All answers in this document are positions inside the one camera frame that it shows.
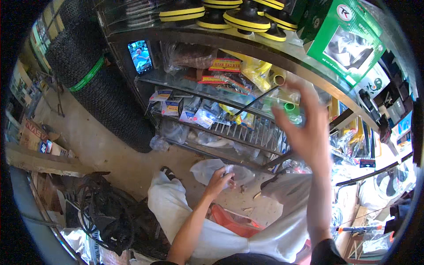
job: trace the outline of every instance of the white pants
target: white pants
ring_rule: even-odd
[[[262,190],[262,196],[283,204],[283,212],[279,219],[251,238],[241,237],[205,219],[190,264],[212,264],[224,257],[248,252],[294,262],[308,238],[306,207],[310,183],[309,174],[280,175],[276,182],[269,183]],[[155,214],[171,244],[192,212],[187,205],[185,192],[178,179],[170,181],[163,172],[154,176],[148,191],[149,209]]]

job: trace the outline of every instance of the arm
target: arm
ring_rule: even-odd
[[[202,231],[203,222],[209,205],[222,191],[227,182],[230,182],[230,188],[235,188],[235,183],[230,180],[230,178],[234,176],[234,173],[229,173],[223,176],[224,173],[224,167],[213,173],[200,202],[197,204],[190,216],[185,220],[184,224],[175,236],[166,259],[167,261],[178,265],[184,265],[184,263],[190,258],[191,254],[197,247],[199,235]]]
[[[319,104],[318,95],[298,83],[287,86],[301,94],[306,124],[294,126],[285,112],[273,107],[277,125],[286,132],[293,150],[311,167],[313,176],[307,207],[307,225],[314,248],[324,239],[332,238],[331,222],[331,167],[327,109]]]

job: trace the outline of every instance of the person's left hand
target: person's left hand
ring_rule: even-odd
[[[209,198],[211,201],[215,200],[227,183],[229,184],[230,189],[236,188],[234,180],[231,179],[231,177],[234,176],[234,173],[228,173],[222,176],[224,173],[225,167],[221,167],[213,173],[212,178],[203,193],[204,197]]]

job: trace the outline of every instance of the string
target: string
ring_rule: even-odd
[[[356,219],[358,219],[358,218],[361,218],[361,217],[364,217],[364,216],[370,215],[370,214],[372,214],[373,212],[381,211],[381,210],[383,210],[383,209],[385,209],[385,208],[387,208],[387,207],[390,207],[390,206],[392,206],[392,205],[395,205],[395,204],[387,205],[386,207],[383,207],[383,208],[381,208],[381,209],[378,209],[378,210],[372,211],[372,212],[370,212],[370,213],[367,213],[366,215],[363,215],[363,216],[360,216],[360,217],[356,217],[356,218],[354,218],[354,219],[351,219],[351,220],[349,220],[349,221],[347,221],[347,222],[344,222],[343,224],[339,225],[339,227],[340,227],[340,226],[342,226],[342,225],[344,225],[345,223],[348,223],[348,222],[350,222],[350,221],[354,221],[354,220],[356,220]]]

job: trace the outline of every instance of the green box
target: green box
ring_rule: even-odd
[[[353,87],[384,53],[381,33],[381,27],[356,0],[316,0],[307,6],[298,36],[308,56]]]

